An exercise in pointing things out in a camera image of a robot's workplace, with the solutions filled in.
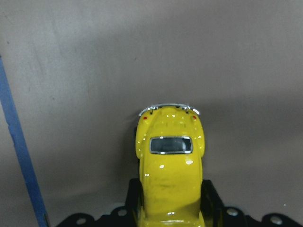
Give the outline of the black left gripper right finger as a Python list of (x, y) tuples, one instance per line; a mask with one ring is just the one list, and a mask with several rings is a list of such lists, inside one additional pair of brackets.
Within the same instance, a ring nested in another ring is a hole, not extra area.
[(203, 180), (200, 208), (206, 227), (223, 226), (224, 204), (211, 180)]

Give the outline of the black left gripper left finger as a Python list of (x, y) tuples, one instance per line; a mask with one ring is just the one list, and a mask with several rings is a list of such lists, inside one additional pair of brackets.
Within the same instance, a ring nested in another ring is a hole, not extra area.
[(125, 206), (132, 226), (143, 227), (143, 188), (139, 178), (130, 180)]

